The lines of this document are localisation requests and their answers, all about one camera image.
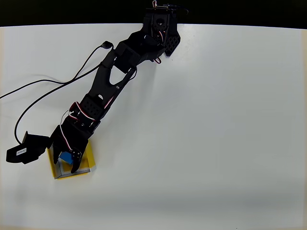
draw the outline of black background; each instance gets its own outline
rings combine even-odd
[[[189,9],[179,23],[307,29],[307,0],[169,0]],[[68,23],[142,23],[151,0],[0,0],[0,26]]]

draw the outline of mounting hole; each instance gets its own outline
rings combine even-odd
[[[162,18],[158,18],[155,22],[160,26],[164,24],[164,20]]]

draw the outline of black cable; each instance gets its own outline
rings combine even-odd
[[[20,88],[18,88],[18,89],[16,89],[16,90],[13,90],[13,91],[11,91],[11,92],[8,92],[7,94],[1,96],[0,99],[2,99],[3,97],[6,97],[6,96],[8,96],[8,95],[10,95],[10,94],[12,94],[12,93],[14,93],[14,92],[16,92],[16,91],[19,91],[19,90],[21,90],[21,89],[23,89],[23,88],[25,88],[25,87],[27,87],[27,86],[29,86],[29,85],[32,85],[32,84],[35,84],[35,83],[38,83],[38,82],[41,82],[41,81],[49,81],[49,82],[53,82],[53,83],[56,83],[56,84],[66,84],[66,83],[71,82],[72,80],[76,79],[76,77],[77,77],[77,76],[79,75],[79,73],[82,71],[82,69],[84,68],[84,66],[86,65],[86,63],[88,62],[88,60],[91,58],[91,56],[94,54],[94,52],[96,52],[96,50],[99,49],[99,48],[101,48],[101,47],[102,47],[102,45],[96,47],[96,48],[93,50],[93,52],[90,54],[90,56],[89,56],[89,57],[87,58],[87,60],[84,62],[83,66],[81,67],[81,69],[79,69],[79,71],[78,71],[77,74],[73,77],[73,79],[71,79],[71,80],[69,80],[69,81],[67,81],[67,82],[60,82],[60,81],[49,80],[49,79],[36,80],[36,81],[31,82],[31,83],[28,83],[28,84],[26,84],[26,85],[24,85],[24,86],[22,86],[22,87],[20,87]]]
[[[138,68],[137,68],[137,67],[135,67],[135,73],[134,73],[134,76],[133,76],[132,78],[130,78],[130,79],[129,79],[129,81],[131,81],[131,80],[133,80],[133,79],[135,78],[135,76],[136,76],[136,73],[137,73],[137,72],[138,72]]]
[[[25,113],[26,113],[33,105],[35,105],[37,102],[39,102],[40,100],[42,100],[44,97],[48,96],[49,94],[53,93],[54,91],[59,90],[59,89],[63,88],[64,86],[69,85],[69,84],[75,82],[76,80],[79,80],[80,78],[83,78],[84,76],[86,76],[86,75],[88,75],[89,73],[93,72],[93,71],[94,71],[95,69],[97,69],[99,66],[100,66],[100,64],[97,65],[96,67],[94,67],[93,69],[91,69],[90,71],[86,72],[85,74],[81,75],[80,77],[78,77],[78,78],[75,78],[75,77],[74,77],[72,80],[70,80],[70,81],[68,81],[68,82],[66,82],[66,83],[63,83],[61,86],[56,87],[55,89],[53,89],[53,90],[51,90],[51,91],[45,93],[43,96],[41,96],[40,98],[36,99],[32,104],[30,104],[30,105],[24,110],[24,112],[20,115],[19,119],[18,119],[17,122],[16,122],[15,130],[14,130],[14,135],[15,135],[16,141],[21,145],[21,142],[19,141],[19,139],[18,139],[18,137],[17,137],[17,127],[18,127],[18,124],[19,124],[21,118],[25,115]]]
[[[102,47],[102,45],[96,47],[96,48],[92,51],[92,53],[90,54],[90,56],[88,56],[87,60],[85,61],[85,63],[84,63],[83,66],[81,67],[81,69],[79,69],[79,71],[78,71],[77,74],[73,77],[73,79],[71,79],[71,81],[74,80],[74,79],[78,76],[78,74],[79,74],[79,73],[81,72],[81,70],[84,68],[84,66],[86,65],[86,63],[88,62],[88,60],[91,58],[91,56],[94,54],[94,52],[96,52],[96,50],[99,49],[99,48],[101,48],[101,47]]]

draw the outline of blue block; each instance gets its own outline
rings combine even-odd
[[[69,152],[62,152],[59,157],[68,164],[72,164],[72,156]]]

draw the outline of red and white wire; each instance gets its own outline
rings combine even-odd
[[[61,133],[62,133],[62,135],[63,135],[63,137],[64,137],[64,140],[65,140],[65,142],[66,142],[67,147],[69,148],[70,151],[72,151],[72,148],[70,147],[70,145],[69,145],[69,143],[68,143],[68,141],[67,141],[67,139],[66,139],[66,137],[65,137],[65,135],[64,135],[64,133],[63,133],[63,129],[62,129],[63,117],[64,117],[64,115],[65,115],[67,112],[68,112],[68,110],[63,114],[62,119],[61,119],[61,123],[59,124],[59,128],[61,129]]]
[[[79,120],[79,119],[76,118],[75,116],[71,115],[71,114],[70,114],[70,111],[68,112],[68,116],[71,117],[71,118],[74,119],[74,120],[77,120],[77,121]]]
[[[84,116],[86,116],[88,119],[91,119],[92,121],[95,121],[94,118],[91,118],[91,117],[89,117],[88,115],[86,115],[86,113],[81,109],[81,107],[80,107],[80,105],[79,105],[78,102],[75,102],[75,103],[76,103],[76,105],[78,106],[80,112],[81,112]]]
[[[110,98],[110,100],[106,103],[105,108],[110,104],[110,102],[112,101],[113,97]]]
[[[161,38],[162,38],[162,42],[163,42],[163,36],[162,36],[162,33],[159,31],[159,34],[160,34],[160,36],[161,36]]]

